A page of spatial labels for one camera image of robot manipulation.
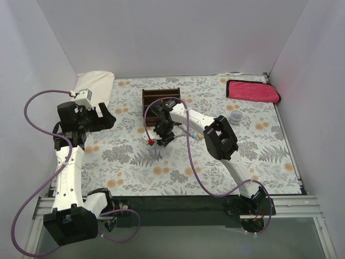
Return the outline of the blue correction pen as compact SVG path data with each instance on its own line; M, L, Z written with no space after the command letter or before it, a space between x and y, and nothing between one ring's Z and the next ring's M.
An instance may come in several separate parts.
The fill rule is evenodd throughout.
M178 127L181 129L184 133L187 133L187 129L185 127L182 127L181 125ZM199 134L193 130L189 131L189 136L192 137L195 140L199 140Z

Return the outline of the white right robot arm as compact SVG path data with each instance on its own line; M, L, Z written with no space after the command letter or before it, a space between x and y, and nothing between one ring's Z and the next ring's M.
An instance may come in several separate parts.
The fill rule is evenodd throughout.
M219 160L229 171L237 186L225 194L213 194L202 184L196 173L187 133L187 150L191 168L201 188L210 196L226 197L235 190L239 190L240 197L244 201L244 209L249 214L259 213L264 207L264 202L268 202L272 209L272 199L261 182L251 177L249 169L243 163L237 137L228 122L220 115L216 118L203 115L189 109L186 103L178 98L161 98L153 101L146 109L144 116L148 112L153 112L158 116L159 121L154 132L158 135L157 143L166 146L175 137L172 130L175 124L186 125L187 131L191 129L203 134L206 149L216 160Z

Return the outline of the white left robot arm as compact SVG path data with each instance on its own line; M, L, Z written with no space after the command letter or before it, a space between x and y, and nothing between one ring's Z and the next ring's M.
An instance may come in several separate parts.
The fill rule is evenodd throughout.
M46 230L57 245L65 246L98 234L98 216L110 215L115 208L108 188L99 188L82 196L81 169L88 133L111 129L116 118L104 103L99 104L102 116L95 108L68 101L58 105L59 122L53 128L57 156L57 185L50 213L44 215Z

